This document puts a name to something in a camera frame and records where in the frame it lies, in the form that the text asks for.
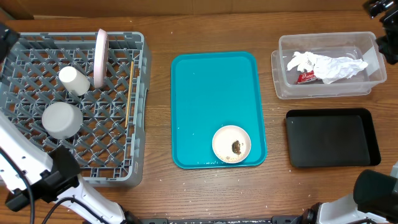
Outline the white napkin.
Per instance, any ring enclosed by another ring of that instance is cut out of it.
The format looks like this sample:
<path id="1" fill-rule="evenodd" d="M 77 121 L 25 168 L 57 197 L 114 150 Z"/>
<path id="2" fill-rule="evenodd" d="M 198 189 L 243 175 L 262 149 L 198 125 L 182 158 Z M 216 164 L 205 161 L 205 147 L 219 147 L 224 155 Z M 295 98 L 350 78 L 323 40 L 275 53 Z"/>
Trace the white napkin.
<path id="1" fill-rule="evenodd" d="M 313 54 L 308 57 L 313 65 L 314 75 L 324 84 L 331 84 L 343 78 L 351 78 L 363 71 L 368 63 L 362 59 L 349 57 L 327 57 Z"/>

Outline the white tissue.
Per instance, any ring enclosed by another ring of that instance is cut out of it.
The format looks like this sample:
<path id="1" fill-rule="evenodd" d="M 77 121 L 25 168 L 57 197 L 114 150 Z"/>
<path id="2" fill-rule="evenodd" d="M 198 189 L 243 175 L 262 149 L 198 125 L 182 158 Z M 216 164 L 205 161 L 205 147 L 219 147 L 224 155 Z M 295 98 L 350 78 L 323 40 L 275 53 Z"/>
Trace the white tissue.
<path id="1" fill-rule="evenodd" d="M 287 70 L 297 68 L 299 72 L 311 72 L 316 62 L 316 56 L 311 52 L 294 52 L 291 61 L 287 64 Z"/>

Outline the cream plastic cup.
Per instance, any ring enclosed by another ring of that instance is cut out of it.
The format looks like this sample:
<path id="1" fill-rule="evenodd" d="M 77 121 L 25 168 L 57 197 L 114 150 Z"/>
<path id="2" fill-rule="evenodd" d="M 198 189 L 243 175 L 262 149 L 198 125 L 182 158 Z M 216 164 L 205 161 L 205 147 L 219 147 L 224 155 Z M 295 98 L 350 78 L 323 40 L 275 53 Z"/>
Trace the cream plastic cup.
<path id="1" fill-rule="evenodd" d="M 64 87 L 76 96 L 84 95 L 90 88 L 87 77 L 72 66 L 63 67 L 58 77 Z"/>

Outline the red snack wrapper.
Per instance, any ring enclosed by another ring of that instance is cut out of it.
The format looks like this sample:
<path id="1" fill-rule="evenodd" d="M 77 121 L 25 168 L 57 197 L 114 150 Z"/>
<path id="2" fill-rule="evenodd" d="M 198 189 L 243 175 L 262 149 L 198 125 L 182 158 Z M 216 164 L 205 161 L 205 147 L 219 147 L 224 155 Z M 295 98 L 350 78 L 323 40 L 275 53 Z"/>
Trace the red snack wrapper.
<path id="1" fill-rule="evenodd" d="M 303 72 L 298 76 L 296 84 L 301 85 L 304 83 L 317 81 L 318 78 L 315 76 L 314 71 Z"/>

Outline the large pink-white plate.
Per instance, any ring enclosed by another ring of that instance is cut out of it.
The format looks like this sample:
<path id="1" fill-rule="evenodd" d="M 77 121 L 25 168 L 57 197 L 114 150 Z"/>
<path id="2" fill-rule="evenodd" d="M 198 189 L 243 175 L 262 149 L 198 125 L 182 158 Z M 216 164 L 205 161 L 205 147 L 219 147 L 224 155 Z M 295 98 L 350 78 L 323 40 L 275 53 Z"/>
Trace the large pink-white plate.
<path id="1" fill-rule="evenodd" d="M 108 49 L 108 34 L 105 30 L 100 29 L 96 38 L 93 64 L 93 84 L 95 88 L 101 88 L 104 85 L 104 78 L 107 71 L 106 64 L 108 62 Z"/>

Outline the grey round bowl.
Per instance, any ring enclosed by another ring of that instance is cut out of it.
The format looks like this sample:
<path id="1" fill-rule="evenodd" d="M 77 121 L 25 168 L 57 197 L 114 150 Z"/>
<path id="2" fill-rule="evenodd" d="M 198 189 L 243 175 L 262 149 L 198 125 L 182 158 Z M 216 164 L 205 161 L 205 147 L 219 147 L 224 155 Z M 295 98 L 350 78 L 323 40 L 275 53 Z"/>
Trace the grey round bowl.
<path id="1" fill-rule="evenodd" d="M 56 102 L 49 105 L 42 114 L 42 125 L 55 139 L 74 136 L 83 123 L 83 113 L 74 105 Z"/>

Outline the wooden chopstick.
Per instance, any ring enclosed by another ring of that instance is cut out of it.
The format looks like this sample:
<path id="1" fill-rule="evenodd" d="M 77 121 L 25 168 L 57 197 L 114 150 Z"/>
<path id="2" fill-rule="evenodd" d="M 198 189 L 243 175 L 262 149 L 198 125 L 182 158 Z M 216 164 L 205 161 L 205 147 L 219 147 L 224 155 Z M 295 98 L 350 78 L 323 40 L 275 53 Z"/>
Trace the wooden chopstick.
<path id="1" fill-rule="evenodd" d="M 129 88 L 127 93 L 127 103 L 126 103 L 126 117 L 125 117 L 125 128 L 128 127 L 129 117 L 131 114 L 131 91 L 132 91 L 132 81 L 134 78 L 134 61 L 131 62 L 130 66 L 130 77 L 129 77 Z"/>

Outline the brown food scrap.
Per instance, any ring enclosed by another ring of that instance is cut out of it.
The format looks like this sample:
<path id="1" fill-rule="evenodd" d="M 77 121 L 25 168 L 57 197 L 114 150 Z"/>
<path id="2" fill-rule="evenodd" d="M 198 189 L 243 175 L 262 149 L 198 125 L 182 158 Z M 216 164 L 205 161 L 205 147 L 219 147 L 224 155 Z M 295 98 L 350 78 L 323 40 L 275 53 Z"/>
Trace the brown food scrap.
<path id="1" fill-rule="evenodd" d="M 236 140 L 234 143 L 232 143 L 232 152 L 236 155 L 240 155 L 241 154 L 241 149 L 240 149 L 241 145 L 240 142 L 238 140 Z"/>

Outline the small plate with crumbs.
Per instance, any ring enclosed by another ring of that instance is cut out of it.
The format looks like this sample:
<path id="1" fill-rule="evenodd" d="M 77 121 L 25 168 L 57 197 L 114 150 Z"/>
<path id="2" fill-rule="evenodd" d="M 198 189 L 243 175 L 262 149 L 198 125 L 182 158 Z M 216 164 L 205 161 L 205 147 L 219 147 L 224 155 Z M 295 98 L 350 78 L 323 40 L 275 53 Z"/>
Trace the small plate with crumbs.
<path id="1" fill-rule="evenodd" d="M 232 143 L 236 140 L 240 142 L 241 154 L 236 155 L 232 152 Z M 214 134 L 212 148 L 216 157 L 228 164 L 237 164 L 247 158 L 251 152 L 251 139 L 247 132 L 239 126 L 223 126 Z"/>

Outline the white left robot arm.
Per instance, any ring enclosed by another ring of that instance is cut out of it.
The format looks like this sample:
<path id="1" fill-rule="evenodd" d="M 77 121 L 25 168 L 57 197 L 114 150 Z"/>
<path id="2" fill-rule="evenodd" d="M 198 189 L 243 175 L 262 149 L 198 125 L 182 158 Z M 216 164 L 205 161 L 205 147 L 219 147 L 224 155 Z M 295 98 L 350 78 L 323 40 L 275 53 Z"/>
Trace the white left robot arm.
<path id="1" fill-rule="evenodd" d="M 43 200 L 87 223 L 139 222 L 97 187 L 142 180 L 150 64 L 139 32 L 1 26 L 1 179 L 10 210 Z"/>

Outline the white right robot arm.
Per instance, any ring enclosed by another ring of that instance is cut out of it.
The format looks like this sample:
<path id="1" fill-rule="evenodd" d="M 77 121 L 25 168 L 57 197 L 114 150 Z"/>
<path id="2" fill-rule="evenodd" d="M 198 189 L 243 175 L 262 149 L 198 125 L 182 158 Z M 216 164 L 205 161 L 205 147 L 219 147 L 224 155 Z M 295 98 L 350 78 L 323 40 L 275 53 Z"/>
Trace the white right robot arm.
<path id="1" fill-rule="evenodd" d="M 397 63 L 397 0 L 372 0 L 364 3 L 370 17 L 381 13 L 386 34 L 378 39 L 379 52 L 387 63 Z M 291 221 L 297 223 L 397 223 L 397 165 L 385 175 L 364 170 L 351 195 L 334 202 L 317 203 Z"/>

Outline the clear plastic bin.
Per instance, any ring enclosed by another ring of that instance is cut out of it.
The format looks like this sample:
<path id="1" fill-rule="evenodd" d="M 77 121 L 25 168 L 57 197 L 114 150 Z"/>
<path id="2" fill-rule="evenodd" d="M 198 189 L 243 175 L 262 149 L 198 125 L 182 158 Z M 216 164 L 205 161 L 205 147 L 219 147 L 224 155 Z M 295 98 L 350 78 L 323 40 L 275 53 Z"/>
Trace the clear plastic bin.
<path id="1" fill-rule="evenodd" d="M 296 68 L 287 70 L 294 52 L 362 59 L 368 66 L 352 78 L 331 84 L 321 80 L 298 84 L 300 72 Z M 279 39 L 279 49 L 271 54 L 271 65 L 276 95 L 283 100 L 367 95 L 372 87 L 387 80 L 384 58 L 372 32 L 283 35 Z"/>

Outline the black plastic tray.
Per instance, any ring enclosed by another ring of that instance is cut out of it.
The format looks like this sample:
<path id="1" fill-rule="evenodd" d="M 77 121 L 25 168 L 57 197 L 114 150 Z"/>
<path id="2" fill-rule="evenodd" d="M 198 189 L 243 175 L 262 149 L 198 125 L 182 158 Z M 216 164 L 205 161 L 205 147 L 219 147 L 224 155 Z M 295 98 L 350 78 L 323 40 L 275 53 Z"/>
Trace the black plastic tray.
<path id="1" fill-rule="evenodd" d="M 285 127 L 296 168 L 381 163 L 373 118 L 365 108 L 290 110 Z"/>

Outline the grey plastic dish rack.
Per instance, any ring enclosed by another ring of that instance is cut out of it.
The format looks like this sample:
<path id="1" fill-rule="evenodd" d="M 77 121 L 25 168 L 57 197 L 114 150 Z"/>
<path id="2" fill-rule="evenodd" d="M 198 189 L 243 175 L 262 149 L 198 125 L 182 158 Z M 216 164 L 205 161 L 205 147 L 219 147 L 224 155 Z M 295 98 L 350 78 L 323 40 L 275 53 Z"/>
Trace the grey plastic dish rack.
<path id="1" fill-rule="evenodd" d="M 104 85 L 76 96 L 58 74 L 72 66 L 93 81 L 96 38 L 94 32 L 22 33 L 1 69 L 1 112 L 42 151 L 68 148 L 91 185 L 135 187 L 144 167 L 150 50 L 140 32 L 109 32 Z M 125 128 L 132 61 L 131 114 Z M 83 113 L 79 132 L 68 139 L 51 137 L 41 122 L 44 110 L 56 102 L 77 106 Z"/>

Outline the teal plastic tray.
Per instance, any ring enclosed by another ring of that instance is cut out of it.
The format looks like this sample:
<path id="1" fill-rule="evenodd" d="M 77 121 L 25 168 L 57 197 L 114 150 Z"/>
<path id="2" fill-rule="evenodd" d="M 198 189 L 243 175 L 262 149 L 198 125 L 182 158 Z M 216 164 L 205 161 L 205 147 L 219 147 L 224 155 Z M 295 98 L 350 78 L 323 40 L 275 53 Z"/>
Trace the teal plastic tray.
<path id="1" fill-rule="evenodd" d="M 172 158 L 182 169 L 229 167 L 217 158 L 212 139 L 228 125 L 248 133 L 251 151 L 239 167 L 267 157 L 257 62 L 249 52 L 183 54 L 171 64 Z"/>

